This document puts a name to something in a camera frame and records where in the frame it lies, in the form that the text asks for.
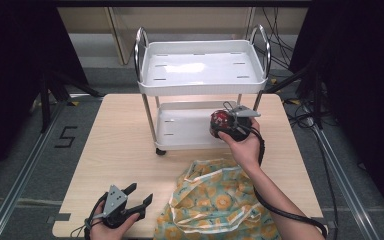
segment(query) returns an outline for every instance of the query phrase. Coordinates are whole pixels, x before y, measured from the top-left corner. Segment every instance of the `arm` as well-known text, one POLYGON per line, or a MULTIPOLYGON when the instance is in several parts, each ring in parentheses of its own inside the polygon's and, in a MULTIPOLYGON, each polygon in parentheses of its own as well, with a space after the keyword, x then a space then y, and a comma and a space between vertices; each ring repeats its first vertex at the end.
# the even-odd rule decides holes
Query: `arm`
MULTIPOLYGON (((99 203, 96 208, 95 215, 102 213, 103 205, 105 201, 99 203)), ((136 222, 139 217, 139 213, 135 213, 130 216, 120 227, 116 229, 111 229, 105 226, 101 219, 94 219, 92 221, 92 225, 94 225, 90 229, 90 239, 91 240, 120 240, 123 238, 123 235, 129 230, 129 228, 136 222)))
MULTIPOLYGON (((258 131, 260 130, 260 126, 255 119, 252 119, 252 127, 258 131)), ((236 142, 223 132, 219 132, 218 135, 229 145, 233 158, 252 180, 264 201, 280 210, 305 216, 261 170, 258 164, 260 142, 254 134, 251 133, 247 139, 241 142, 236 142)), ((272 217, 283 239, 323 239, 319 230, 312 225, 285 218, 275 213, 272 213, 272 217)))

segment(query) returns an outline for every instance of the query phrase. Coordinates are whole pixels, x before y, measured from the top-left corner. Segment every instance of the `wire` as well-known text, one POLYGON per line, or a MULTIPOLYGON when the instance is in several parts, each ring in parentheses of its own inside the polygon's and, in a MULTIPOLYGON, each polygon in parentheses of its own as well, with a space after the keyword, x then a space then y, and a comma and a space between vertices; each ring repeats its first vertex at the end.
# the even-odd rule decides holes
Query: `wire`
MULTIPOLYGON (((337 209, 336 197, 335 197, 335 193, 334 193, 333 187, 332 187, 332 181, 331 181, 331 177, 330 177, 328 166, 327 166, 326 155, 325 155, 325 153, 323 151, 323 146, 322 146, 320 137, 317 135, 316 131, 313 128, 315 126, 314 121, 312 121, 311 125, 308 125, 307 123, 303 122, 303 120, 305 120, 305 119, 308 120, 310 117, 312 117, 313 113, 312 112, 308 112, 308 111, 306 111, 304 109, 305 105, 308 104, 308 102, 306 102, 306 101, 302 101, 302 102, 303 102, 303 104, 295 110, 295 116, 291 116, 289 114, 287 114, 287 115, 291 119, 295 120, 296 123, 298 123, 298 126, 300 128, 310 129, 312 131, 313 135, 315 136, 316 140, 317 140, 317 145, 318 145, 318 148, 320 150, 320 153, 321 153, 321 156, 322 156, 322 159, 323 159, 323 166, 324 166, 324 170, 325 170, 325 174, 326 174, 326 180, 327 180, 327 183, 328 183, 328 186, 329 186, 329 192, 330 192, 330 195, 331 195, 331 198, 332 198, 335 223, 339 226, 339 217, 338 217, 338 209, 337 209), (306 113, 297 116, 297 112, 298 112, 299 109, 303 109, 303 111, 305 111, 306 113)), ((337 239, 338 231, 339 231, 339 229, 336 228, 336 231, 334 231, 333 239, 337 239)))
MULTIPOLYGON (((258 138, 258 140, 260 141, 260 153, 259 153, 259 156, 258 156, 258 163, 261 166, 261 163, 263 161, 264 152, 265 152, 265 144, 264 144, 263 137, 261 136, 260 132, 257 129, 253 128, 253 127, 248 128, 248 127, 243 126, 243 125, 240 125, 240 127, 243 128, 243 129, 246 129, 250 133, 254 134, 258 138)), ((276 213, 276 214, 278 214, 278 215, 280 215, 282 217, 286 217, 286 218, 289 218, 289 219, 292 219, 292 220, 296 220, 296 221, 299 221, 299 222, 304 222, 304 223, 313 225, 313 226, 315 226, 315 227, 317 227, 317 228, 319 228, 321 230, 322 235, 323 235, 324 238, 327 237, 327 230, 323 226, 323 224, 321 224, 320 222, 318 222, 318 221, 316 221, 314 219, 308 218, 308 217, 292 214, 292 213, 280 210, 280 209, 278 209, 276 207, 273 207, 272 205, 270 205, 269 203, 264 201, 264 199, 261 197, 261 195, 255 189, 255 187, 254 187, 254 193, 255 193, 255 196, 256 196, 257 200, 261 203, 261 205, 263 205, 269 211, 271 211, 273 213, 276 213)))
POLYGON ((76 236, 76 237, 79 237, 79 236, 80 236, 80 233, 82 232, 82 230, 83 230, 84 227, 86 227, 86 225, 83 225, 83 226, 81 226, 81 227, 78 227, 78 228, 74 229, 74 230, 70 233, 70 237, 73 237, 73 234, 74 234, 75 231, 79 231, 79 232, 77 233, 77 236, 76 236))
MULTIPOLYGON (((257 47, 257 46, 254 46, 255 47, 255 49, 257 50, 257 52, 259 52, 259 53, 261 53, 261 54, 263 54, 263 56, 266 56, 266 51, 264 51, 263 49, 261 49, 261 48, 259 48, 259 47, 257 47)), ((288 65, 287 65, 287 63, 286 62, 284 62, 284 61, 282 61, 282 60, 280 60, 279 58, 277 58, 277 57, 275 57, 275 56, 271 56, 271 59, 274 61, 274 62, 276 62, 277 64, 279 64, 280 66, 282 66, 283 68, 288 68, 288 65)))
POLYGON ((282 58, 285 59, 284 61, 282 61, 283 64, 280 64, 280 65, 282 67, 288 69, 289 63, 291 62, 291 58, 289 57, 289 54, 286 52, 286 50, 288 50, 290 53, 293 53, 294 49, 291 46, 289 46, 288 44, 286 44, 282 40, 282 38, 279 36, 279 29, 278 29, 278 22, 277 22, 277 17, 279 14, 279 8, 278 7, 274 8, 274 23, 273 23, 273 25, 267 16, 265 8, 262 8, 262 10, 263 10, 264 16, 265 16, 265 18, 269 24, 270 30, 271 30, 269 41, 270 41, 270 43, 274 43, 274 44, 279 46, 280 54, 282 55, 282 58))

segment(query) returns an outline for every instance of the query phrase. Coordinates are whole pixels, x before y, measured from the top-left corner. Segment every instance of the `gray floor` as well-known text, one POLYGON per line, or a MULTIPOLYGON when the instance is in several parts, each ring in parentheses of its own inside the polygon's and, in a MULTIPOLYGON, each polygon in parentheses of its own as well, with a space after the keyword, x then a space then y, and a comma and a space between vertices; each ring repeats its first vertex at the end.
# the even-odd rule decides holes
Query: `gray floor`
MULTIPOLYGON (((159 41, 165 37, 152 36, 150 40, 159 41)), ((229 36, 198 37, 206 39, 229 38, 229 36)), ((293 45, 296 36, 285 37, 285 39, 289 40, 293 45)), ((138 92, 134 66, 131 63, 126 66, 118 64, 111 36, 93 35, 85 38, 80 35, 73 35, 72 40, 91 87, 103 93, 138 92), (99 51, 90 51, 90 49, 99 49, 99 51)), ((280 56, 275 49, 274 55, 280 56)), ((272 69, 271 72, 277 76, 290 74, 276 64, 273 64, 272 69)), ((276 78, 278 81, 283 79, 274 76, 272 78, 276 78)), ((295 98, 295 89, 298 84, 299 81, 294 82, 287 88, 282 89, 278 94, 282 99, 295 98)), ((67 86, 67 89, 70 93, 82 93, 70 86, 67 86)), ((59 117, 55 119, 55 125, 49 134, 49 139, 18 199, 14 211, 8 219, 0 239, 54 239, 52 235, 52 217, 58 214, 101 104, 100 99, 94 98, 80 98, 73 101, 76 104, 58 103, 58 108, 53 105, 53 109, 61 109, 61 112, 59 117), (71 147, 58 148, 58 146, 67 145, 70 142, 68 139, 60 138, 66 127, 69 127, 66 129, 66 135, 75 138, 71 147)), ((26 159, 29 158, 29 154, 40 136, 41 113, 39 104, 36 103, 36 108, 19 132, 18 141, 14 142, 8 152, 8 157, 0 163, 0 205, 10 192, 18 173, 26 159)), ((295 104, 285 104, 285 111, 292 116, 302 113, 300 105, 295 104)), ((357 166, 359 159, 341 131, 340 126, 336 124, 334 117, 327 116, 324 118, 324 122, 323 131, 328 137, 339 163, 343 167, 358 199, 367 211, 370 220, 373 222, 379 239, 384 239, 384 200, 382 196, 370 176, 357 166)), ((309 129, 300 128, 297 125, 294 125, 292 129, 325 220, 332 222, 334 221, 332 198, 317 140, 309 129)), ((357 224, 356 217, 353 215, 347 199, 331 171, 330 176, 338 207, 338 239, 364 239, 364 234, 362 234, 357 224)))

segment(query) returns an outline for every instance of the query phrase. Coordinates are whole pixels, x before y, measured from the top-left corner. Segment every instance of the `white cart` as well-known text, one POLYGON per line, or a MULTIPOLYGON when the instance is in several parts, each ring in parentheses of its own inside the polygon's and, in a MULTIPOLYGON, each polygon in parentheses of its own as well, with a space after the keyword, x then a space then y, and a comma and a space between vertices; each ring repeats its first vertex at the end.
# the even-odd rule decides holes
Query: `white cart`
POLYGON ((224 101, 160 103, 159 96, 256 94, 258 108, 270 70, 270 44, 264 28, 257 25, 249 40, 181 41, 149 43, 144 28, 136 35, 135 69, 152 137, 158 155, 167 150, 223 148, 227 145, 209 133, 210 115, 223 109, 224 101), (255 52, 260 30, 265 44, 263 66, 255 52), (143 61, 140 61, 140 47, 143 61), (156 99, 156 125, 148 96, 156 99))

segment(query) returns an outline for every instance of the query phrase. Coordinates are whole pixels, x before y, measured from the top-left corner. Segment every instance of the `cart wheel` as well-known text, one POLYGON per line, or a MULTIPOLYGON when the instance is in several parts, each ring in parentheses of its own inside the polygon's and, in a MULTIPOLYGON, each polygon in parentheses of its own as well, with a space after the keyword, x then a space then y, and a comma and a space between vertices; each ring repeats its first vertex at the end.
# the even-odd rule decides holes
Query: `cart wheel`
POLYGON ((160 150, 159 148, 155 149, 155 153, 159 156, 163 156, 166 154, 167 151, 160 150))

